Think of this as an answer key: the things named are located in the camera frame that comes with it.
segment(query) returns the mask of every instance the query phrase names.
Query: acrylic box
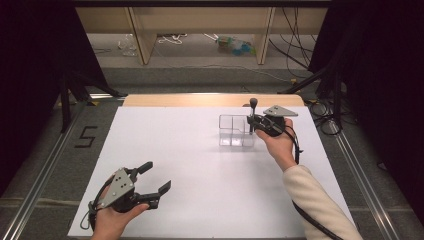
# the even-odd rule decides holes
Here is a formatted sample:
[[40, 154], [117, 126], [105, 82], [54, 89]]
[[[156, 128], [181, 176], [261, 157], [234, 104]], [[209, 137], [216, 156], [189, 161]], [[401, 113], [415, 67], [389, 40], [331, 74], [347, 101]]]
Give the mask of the acrylic box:
[[250, 132], [246, 115], [219, 116], [219, 145], [251, 147], [254, 144], [254, 132]]

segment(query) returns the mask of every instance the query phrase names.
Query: hand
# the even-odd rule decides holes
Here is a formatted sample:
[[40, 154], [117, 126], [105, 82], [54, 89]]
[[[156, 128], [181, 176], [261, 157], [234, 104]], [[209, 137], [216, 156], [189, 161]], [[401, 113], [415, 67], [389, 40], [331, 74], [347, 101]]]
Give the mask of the hand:
[[[288, 118], [284, 118], [286, 131], [294, 136], [293, 121]], [[256, 135], [261, 138], [268, 149], [268, 152], [275, 159], [281, 170], [285, 171], [289, 167], [297, 165], [293, 157], [293, 141], [287, 136], [286, 133], [282, 133], [277, 137], [271, 137], [262, 130], [256, 130]]]
[[[103, 191], [102, 198], [106, 195], [108, 189], [109, 187]], [[126, 213], [116, 212], [111, 207], [99, 210], [97, 212], [96, 227], [91, 239], [119, 239], [127, 224], [148, 208], [148, 204], [142, 203]]]

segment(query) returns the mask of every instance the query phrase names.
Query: beige sleeve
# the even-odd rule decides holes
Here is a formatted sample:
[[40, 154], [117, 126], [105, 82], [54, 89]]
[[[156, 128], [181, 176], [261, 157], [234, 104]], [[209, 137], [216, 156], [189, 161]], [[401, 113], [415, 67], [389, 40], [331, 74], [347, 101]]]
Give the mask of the beige sleeve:
[[[321, 225], [342, 239], [362, 239], [356, 227], [308, 168], [299, 165], [287, 169], [284, 171], [283, 181], [293, 202]], [[302, 221], [307, 239], [330, 239], [306, 220]]]

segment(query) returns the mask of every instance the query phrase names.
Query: wrist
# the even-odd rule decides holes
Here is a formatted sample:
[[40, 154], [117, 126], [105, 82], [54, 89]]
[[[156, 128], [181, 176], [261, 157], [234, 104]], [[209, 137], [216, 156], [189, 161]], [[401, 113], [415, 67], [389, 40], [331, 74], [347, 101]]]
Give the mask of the wrist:
[[94, 231], [90, 240], [118, 240], [120, 234], [118, 236], [115, 235], [116, 234], [110, 233], [108, 231]]
[[278, 166], [281, 168], [283, 172], [287, 170], [288, 168], [297, 165], [293, 155], [291, 154], [287, 156], [276, 156], [275, 161], [277, 162]]

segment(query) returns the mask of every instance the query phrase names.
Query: finger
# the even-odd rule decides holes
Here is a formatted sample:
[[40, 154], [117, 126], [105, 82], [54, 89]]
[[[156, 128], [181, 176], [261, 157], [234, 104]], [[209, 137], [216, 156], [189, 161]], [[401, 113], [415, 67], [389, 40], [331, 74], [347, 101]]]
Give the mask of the finger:
[[293, 128], [293, 120], [291, 120], [290, 118], [284, 118], [284, 122], [285, 122], [286, 126]]
[[256, 135], [258, 135], [258, 137], [262, 140], [265, 140], [267, 137], [269, 137], [268, 134], [266, 134], [264, 131], [256, 129], [255, 130]]
[[103, 190], [102, 194], [100, 195], [100, 198], [104, 198], [106, 196], [107, 191], [109, 190], [110, 185], [108, 185], [107, 187], [105, 187], [105, 189]]
[[149, 208], [149, 204], [147, 204], [147, 203], [142, 203], [140, 205], [137, 205], [137, 206], [133, 207], [133, 209], [131, 209], [127, 213], [129, 220], [131, 221], [133, 218], [137, 217], [142, 212], [146, 211], [148, 208]]

